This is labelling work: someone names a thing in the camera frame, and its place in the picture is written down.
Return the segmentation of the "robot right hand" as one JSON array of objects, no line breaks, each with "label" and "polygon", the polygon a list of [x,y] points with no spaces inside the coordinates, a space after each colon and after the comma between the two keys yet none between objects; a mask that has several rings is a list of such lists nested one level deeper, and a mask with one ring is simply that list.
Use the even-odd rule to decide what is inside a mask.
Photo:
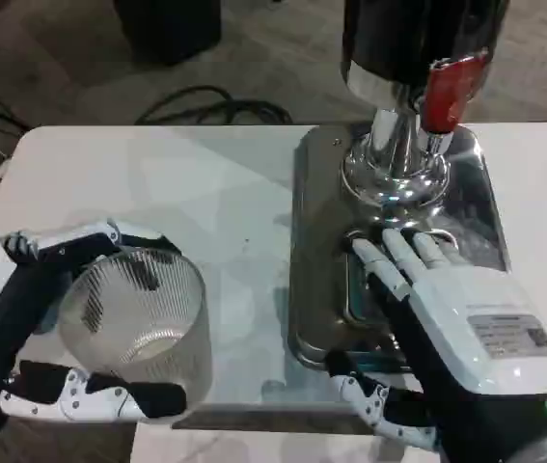
[{"label": "robot right hand", "polygon": [[547,325],[514,277],[427,232],[356,232],[344,248],[419,383],[401,389],[326,354],[372,432],[444,462],[547,462]]}]

